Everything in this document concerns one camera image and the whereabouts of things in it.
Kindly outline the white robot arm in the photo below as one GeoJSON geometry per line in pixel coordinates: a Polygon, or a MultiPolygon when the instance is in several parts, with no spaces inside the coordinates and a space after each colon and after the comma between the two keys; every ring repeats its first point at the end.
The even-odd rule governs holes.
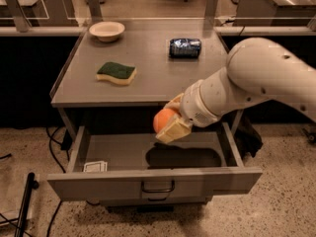
{"type": "Polygon", "coordinates": [[[224,67],[196,81],[154,117],[156,138],[170,143],[194,126],[207,127],[268,100],[316,121],[316,69],[269,39],[244,39],[229,51],[224,67]]]}

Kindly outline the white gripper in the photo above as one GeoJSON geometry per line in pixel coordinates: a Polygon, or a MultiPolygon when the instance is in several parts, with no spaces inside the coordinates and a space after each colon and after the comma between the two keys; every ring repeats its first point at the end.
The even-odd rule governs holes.
{"type": "Polygon", "coordinates": [[[220,120],[206,107],[200,93],[201,84],[202,81],[198,80],[184,94],[179,94],[164,106],[165,109],[180,111],[182,118],[171,118],[156,135],[159,141],[168,144],[189,135],[193,125],[207,127],[220,120]]]}

